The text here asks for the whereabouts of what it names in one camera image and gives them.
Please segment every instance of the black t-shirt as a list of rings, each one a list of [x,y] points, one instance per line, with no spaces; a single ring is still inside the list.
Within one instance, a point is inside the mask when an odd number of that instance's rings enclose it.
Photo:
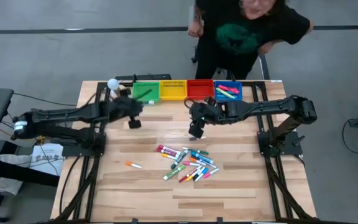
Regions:
[[[307,18],[288,6],[271,16],[249,20],[241,14],[239,0],[196,0],[196,5],[205,12],[204,35],[234,54],[254,53],[273,40],[295,44],[310,27]]]

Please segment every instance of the wooden tabletop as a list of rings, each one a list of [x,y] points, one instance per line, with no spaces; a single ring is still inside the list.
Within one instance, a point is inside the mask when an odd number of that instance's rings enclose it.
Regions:
[[[286,97],[283,83],[265,83],[269,100]],[[78,106],[86,103],[97,84],[97,81],[83,82]],[[243,88],[243,95],[245,101],[253,101],[250,87]],[[287,115],[272,117],[278,126]],[[182,101],[161,101],[145,106],[140,120],[140,129],[129,129],[128,119],[111,123],[106,128],[108,145],[99,165],[92,222],[129,222],[132,218],[140,222],[213,222],[216,217],[223,217],[225,221],[274,220],[265,162],[259,154],[256,137],[259,128],[255,117],[233,125],[207,125],[206,139],[197,141],[189,141],[190,115]],[[86,124],[74,124],[75,128],[83,126]],[[156,152],[159,144],[178,150],[189,147],[208,151],[208,157],[215,161],[219,171],[198,182],[179,183],[178,179],[193,168],[187,167],[164,181],[163,176],[171,172],[173,161]],[[63,164],[51,218],[58,216],[63,183],[74,159],[68,158]],[[126,166],[125,161],[139,164],[142,169]],[[289,191],[306,212],[315,216],[303,165],[293,156],[282,156],[282,161]],[[63,207],[78,189],[81,167],[82,158],[68,179]],[[285,217],[282,196],[279,190],[277,192]],[[86,192],[80,217],[85,215],[87,196]]]

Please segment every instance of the black pants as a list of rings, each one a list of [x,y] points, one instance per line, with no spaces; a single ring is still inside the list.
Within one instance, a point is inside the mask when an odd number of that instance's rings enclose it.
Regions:
[[[254,65],[258,53],[230,54],[220,48],[210,36],[200,37],[197,45],[198,65],[196,79],[210,79],[216,69],[223,68],[231,71],[236,80],[245,80]]]

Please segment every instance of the person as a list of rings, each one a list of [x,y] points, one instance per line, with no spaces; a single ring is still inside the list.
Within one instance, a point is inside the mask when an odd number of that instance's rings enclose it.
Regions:
[[[212,78],[218,67],[246,79],[258,54],[280,42],[296,44],[312,29],[285,0],[195,0],[188,34],[199,37],[196,79]]]

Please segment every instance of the gray floor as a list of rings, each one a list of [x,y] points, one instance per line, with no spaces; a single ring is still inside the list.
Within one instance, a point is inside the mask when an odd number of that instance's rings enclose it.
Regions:
[[[0,0],[0,29],[185,26],[192,0]],[[318,26],[358,25],[358,1],[291,0]],[[133,73],[192,78],[195,40],[185,32],[0,35],[0,87],[48,100],[76,103],[83,80]],[[314,101],[318,121],[298,128],[318,216],[358,222],[358,155],[341,142],[345,120],[358,116],[358,30],[314,31],[299,44],[280,44],[267,55],[272,79],[288,95]],[[260,79],[259,64],[249,77]],[[9,108],[57,108],[14,96]],[[0,133],[0,139],[6,136]],[[346,139],[358,151],[358,129]],[[47,220],[55,188],[25,184],[1,213],[11,223]]]

